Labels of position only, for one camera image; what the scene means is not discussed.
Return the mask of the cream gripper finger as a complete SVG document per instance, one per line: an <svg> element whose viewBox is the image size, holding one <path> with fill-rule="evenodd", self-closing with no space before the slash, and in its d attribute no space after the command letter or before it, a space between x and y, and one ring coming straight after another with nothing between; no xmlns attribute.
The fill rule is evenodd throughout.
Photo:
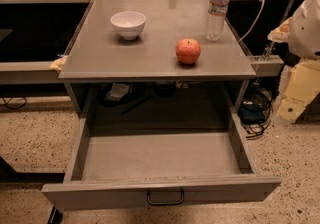
<svg viewBox="0 0 320 224"><path fill-rule="evenodd" d="M277 116L295 122L320 93L320 62L302 61L284 66L279 83Z"/></svg>

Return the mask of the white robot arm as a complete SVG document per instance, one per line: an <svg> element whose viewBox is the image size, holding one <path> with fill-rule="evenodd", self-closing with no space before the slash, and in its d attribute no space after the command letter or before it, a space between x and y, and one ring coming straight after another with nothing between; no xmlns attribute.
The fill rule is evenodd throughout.
<svg viewBox="0 0 320 224"><path fill-rule="evenodd" d="M268 39L287 43L289 52L300 58L280 90L277 109L278 117L295 122L320 93L320 0L304 0Z"/></svg>

